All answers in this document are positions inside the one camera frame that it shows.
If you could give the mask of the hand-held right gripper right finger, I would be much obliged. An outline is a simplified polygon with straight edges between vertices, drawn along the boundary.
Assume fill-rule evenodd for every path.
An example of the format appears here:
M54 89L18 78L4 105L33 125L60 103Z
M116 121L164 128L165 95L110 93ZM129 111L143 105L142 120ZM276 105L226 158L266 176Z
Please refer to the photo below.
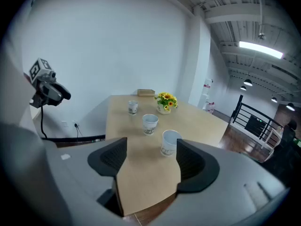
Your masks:
M177 140L176 161L181 174L177 193L199 193L209 187L220 172L219 163L211 154L182 139Z

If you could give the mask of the white mug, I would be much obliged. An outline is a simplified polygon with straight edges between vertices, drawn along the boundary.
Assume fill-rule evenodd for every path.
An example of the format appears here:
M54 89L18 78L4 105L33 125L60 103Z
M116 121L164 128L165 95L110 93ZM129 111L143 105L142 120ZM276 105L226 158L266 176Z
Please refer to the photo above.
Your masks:
M153 114L145 114L142 119L144 134L148 136L153 135L158 124L158 116Z

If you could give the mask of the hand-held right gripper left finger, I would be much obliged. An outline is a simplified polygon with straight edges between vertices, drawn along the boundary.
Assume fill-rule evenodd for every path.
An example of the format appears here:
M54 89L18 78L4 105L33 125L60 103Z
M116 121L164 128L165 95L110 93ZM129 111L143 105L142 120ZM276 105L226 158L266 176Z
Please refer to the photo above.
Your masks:
M89 166L101 176L117 176L127 157L127 138L123 137L93 151L87 158Z

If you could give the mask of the grey cup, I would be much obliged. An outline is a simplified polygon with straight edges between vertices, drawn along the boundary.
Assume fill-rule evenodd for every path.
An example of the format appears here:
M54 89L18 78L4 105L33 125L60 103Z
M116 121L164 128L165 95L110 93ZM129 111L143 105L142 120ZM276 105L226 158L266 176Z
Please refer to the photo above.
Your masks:
M162 134L161 153L164 156L171 156L176 152L177 139L182 136L175 130L165 130Z
M128 102L128 113L130 115L136 115L138 109L138 102L137 101L129 101Z

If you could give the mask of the potted yellow sunflowers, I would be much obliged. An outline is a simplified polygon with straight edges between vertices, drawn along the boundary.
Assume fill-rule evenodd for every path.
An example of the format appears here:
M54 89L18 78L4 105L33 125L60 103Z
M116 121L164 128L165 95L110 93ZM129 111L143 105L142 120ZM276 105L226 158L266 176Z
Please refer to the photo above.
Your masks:
M171 108L178 108L177 98L170 93L159 93L154 99L157 102L157 111L161 114L170 114Z

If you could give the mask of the wooden box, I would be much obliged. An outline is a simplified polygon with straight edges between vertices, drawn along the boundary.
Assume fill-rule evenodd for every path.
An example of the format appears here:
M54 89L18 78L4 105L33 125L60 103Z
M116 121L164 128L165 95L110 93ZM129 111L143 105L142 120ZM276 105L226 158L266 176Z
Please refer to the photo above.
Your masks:
M137 95L139 97L154 97L155 96L155 91L152 89L138 89L137 90Z

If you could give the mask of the black metal bar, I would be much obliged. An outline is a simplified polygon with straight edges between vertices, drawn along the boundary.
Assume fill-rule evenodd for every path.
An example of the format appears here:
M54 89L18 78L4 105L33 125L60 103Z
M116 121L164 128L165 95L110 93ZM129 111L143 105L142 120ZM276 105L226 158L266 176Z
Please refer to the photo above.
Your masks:
M49 140L54 143L74 143L74 142L87 142L87 141L95 141L95 140L105 140L105 135L97 135L90 137L66 137L66 138L44 138L41 137L42 140Z

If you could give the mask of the white water dispenser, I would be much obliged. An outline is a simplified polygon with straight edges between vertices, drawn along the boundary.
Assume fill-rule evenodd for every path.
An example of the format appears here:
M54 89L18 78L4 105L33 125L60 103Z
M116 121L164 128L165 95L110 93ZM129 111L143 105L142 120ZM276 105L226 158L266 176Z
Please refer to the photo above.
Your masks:
M213 114L214 107L215 107L215 102L210 100L210 95L209 95L212 83L213 83L212 79L205 79L201 98L200 98L200 108L210 114Z

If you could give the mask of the black metal railing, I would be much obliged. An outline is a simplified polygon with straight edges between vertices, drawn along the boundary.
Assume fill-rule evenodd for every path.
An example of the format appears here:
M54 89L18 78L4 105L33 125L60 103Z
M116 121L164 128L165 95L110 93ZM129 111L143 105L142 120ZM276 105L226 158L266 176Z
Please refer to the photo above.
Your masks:
M261 140L267 139L272 129L283 128L281 124L271 117L243 103L243 95L239 96L231 118L233 119L233 123L242 126Z

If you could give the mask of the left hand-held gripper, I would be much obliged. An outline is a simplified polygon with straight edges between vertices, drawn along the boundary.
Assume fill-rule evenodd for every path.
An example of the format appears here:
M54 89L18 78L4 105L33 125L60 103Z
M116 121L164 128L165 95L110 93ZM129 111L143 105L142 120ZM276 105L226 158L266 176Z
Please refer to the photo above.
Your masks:
M64 99L70 100L70 92L56 82L56 73L48 61L38 58L30 68L29 76L32 86L36 89L32 102L30 102L33 107L58 106Z

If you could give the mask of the long ceiling light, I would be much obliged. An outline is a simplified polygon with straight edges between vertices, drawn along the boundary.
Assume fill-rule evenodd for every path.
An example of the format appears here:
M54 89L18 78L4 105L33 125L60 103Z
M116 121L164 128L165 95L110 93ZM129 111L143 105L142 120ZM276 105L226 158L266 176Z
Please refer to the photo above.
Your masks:
M240 48L246 48L246 49L251 49L257 52L261 52L270 56L273 56L275 58L281 59L283 56L283 53L277 50L274 50L272 48L262 46L259 44L255 43L250 43L250 42L245 42L245 41L240 41L239 42L239 47Z

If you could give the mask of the white wooden rail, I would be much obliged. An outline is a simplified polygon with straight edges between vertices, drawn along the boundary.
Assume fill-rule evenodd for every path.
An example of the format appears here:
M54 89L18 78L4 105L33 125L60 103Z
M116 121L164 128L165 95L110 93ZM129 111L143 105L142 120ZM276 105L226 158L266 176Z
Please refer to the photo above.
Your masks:
M264 141L264 145L261 146L261 149L263 148L269 149L269 155L264 161L267 161L272 157L274 150L280 144L281 139L282 139L282 133L278 132L275 129L271 129L270 134Z

